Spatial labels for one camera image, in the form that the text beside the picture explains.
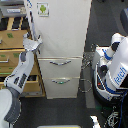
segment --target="floor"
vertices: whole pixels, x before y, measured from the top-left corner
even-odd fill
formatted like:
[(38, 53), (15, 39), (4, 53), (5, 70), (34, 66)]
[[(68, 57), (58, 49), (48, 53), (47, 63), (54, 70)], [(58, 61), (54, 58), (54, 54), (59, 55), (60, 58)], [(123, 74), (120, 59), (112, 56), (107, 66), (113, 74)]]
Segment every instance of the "floor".
[[(119, 32), (127, 35), (120, 22), (120, 12), (128, 6), (128, 1), (120, 0), (92, 0), (91, 15), (86, 38), (85, 52), (91, 52), (91, 45), (109, 46), (111, 36)], [(81, 71), (81, 79), (90, 78), (90, 70)], [(80, 80), (81, 89), (88, 90), (90, 83)], [(78, 92), (76, 99), (46, 98), (20, 98), (22, 107), (21, 115), (14, 128), (36, 128), (41, 125), (79, 125), (82, 128), (92, 128), (91, 115), (98, 117), (103, 128), (106, 119), (101, 114), (100, 105), (93, 96), (93, 91)]]

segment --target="white cabinet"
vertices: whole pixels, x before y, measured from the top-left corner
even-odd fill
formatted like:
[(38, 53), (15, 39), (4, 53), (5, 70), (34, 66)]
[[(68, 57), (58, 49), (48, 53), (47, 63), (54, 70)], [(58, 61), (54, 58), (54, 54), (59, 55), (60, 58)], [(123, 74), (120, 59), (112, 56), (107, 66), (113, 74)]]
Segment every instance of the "white cabinet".
[[(32, 24), (27, 5), (32, 5), (35, 31), (43, 39), (37, 57), (47, 98), (76, 97), (91, 0), (30, 0), (31, 4), (27, 4), (26, 0), (24, 2), (30, 29), (32, 30)], [(49, 10), (49, 16), (40, 16), (39, 4), (43, 9)]]

